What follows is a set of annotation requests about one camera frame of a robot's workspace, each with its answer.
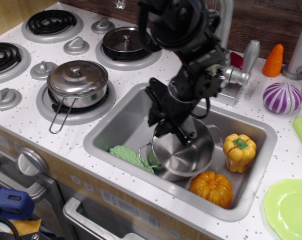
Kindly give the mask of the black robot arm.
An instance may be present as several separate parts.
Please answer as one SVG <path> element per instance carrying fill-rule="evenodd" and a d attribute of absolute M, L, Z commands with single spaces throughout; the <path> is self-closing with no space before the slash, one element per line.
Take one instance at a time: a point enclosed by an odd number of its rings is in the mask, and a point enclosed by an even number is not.
<path fill-rule="evenodd" d="M 215 35 L 219 23 L 219 15 L 201 0 L 139 1 L 143 48 L 172 51 L 182 63 L 169 85 L 151 78 L 146 88 L 152 101 L 148 124 L 156 126 L 157 137 L 172 133 L 184 145 L 196 138 L 193 109 L 221 91 L 226 57 Z"/>

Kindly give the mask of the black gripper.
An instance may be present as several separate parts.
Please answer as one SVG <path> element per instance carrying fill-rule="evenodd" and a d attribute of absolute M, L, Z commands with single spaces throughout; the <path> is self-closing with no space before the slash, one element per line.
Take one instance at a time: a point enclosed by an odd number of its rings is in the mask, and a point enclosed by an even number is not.
<path fill-rule="evenodd" d="M 182 145 L 191 144 L 197 136 L 191 112 L 199 101 L 181 101 L 171 94 L 169 86 L 153 77 L 150 78 L 145 92 L 151 100 L 148 126 L 158 124 L 155 128 L 155 136 L 173 134 Z"/>

